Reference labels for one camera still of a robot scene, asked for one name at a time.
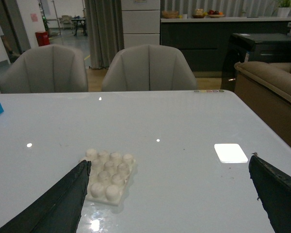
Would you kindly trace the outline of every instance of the beige sofa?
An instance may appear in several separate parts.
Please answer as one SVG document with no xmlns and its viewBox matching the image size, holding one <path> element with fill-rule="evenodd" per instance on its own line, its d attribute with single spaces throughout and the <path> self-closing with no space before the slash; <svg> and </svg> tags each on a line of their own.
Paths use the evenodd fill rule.
<svg viewBox="0 0 291 233">
<path fill-rule="evenodd" d="M 235 93 L 291 147 L 291 63 L 236 63 Z"/>
</svg>

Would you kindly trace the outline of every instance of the wicker basket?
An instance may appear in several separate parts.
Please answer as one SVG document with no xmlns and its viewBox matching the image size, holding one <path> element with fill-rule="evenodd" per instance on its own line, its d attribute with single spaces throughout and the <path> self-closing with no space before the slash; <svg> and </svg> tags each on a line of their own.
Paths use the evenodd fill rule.
<svg viewBox="0 0 291 233">
<path fill-rule="evenodd" d="M 164 18 L 177 18 L 178 11 L 162 11 L 162 15 Z"/>
</svg>

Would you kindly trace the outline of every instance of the floor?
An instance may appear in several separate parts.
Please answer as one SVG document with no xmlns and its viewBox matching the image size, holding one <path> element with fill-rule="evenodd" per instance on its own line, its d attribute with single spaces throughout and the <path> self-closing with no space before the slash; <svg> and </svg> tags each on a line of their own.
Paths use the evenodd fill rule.
<svg viewBox="0 0 291 233">
<path fill-rule="evenodd" d="M 83 51 L 84 62 L 87 70 L 88 90 L 90 92 L 101 91 L 101 83 L 107 73 L 107 69 L 90 69 L 90 53 L 88 37 L 84 36 L 81 31 L 78 31 L 77 36 L 73 36 L 70 29 L 61 30 L 61 35 L 57 30 L 52 30 L 52 37 L 49 39 L 51 44 L 60 44 L 66 46 L 76 47 Z M 9 68 L 9 65 L 0 67 L 0 78 Z M 198 82 L 198 89 L 200 90 L 214 90 L 220 89 L 221 78 L 196 78 Z"/>
</svg>

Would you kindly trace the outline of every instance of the upholstered chair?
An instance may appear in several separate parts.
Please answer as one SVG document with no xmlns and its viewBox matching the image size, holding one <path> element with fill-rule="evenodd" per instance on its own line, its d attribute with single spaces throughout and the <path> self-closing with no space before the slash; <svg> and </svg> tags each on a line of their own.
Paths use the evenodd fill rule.
<svg viewBox="0 0 291 233">
<path fill-rule="evenodd" d="M 161 45 L 119 51 L 102 82 L 102 91 L 195 90 L 197 82 L 182 52 Z"/>
<path fill-rule="evenodd" d="M 81 50 L 46 45 L 24 52 L 0 80 L 1 93 L 87 92 Z"/>
</svg>

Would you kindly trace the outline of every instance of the red bin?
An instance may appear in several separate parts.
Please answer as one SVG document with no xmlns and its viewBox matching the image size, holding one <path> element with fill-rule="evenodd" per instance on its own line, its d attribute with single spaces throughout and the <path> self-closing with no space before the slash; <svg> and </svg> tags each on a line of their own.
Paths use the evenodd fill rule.
<svg viewBox="0 0 291 233">
<path fill-rule="evenodd" d="M 48 32 L 36 32 L 35 37 L 37 38 L 39 46 L 49 45 Z"/>
</svg>

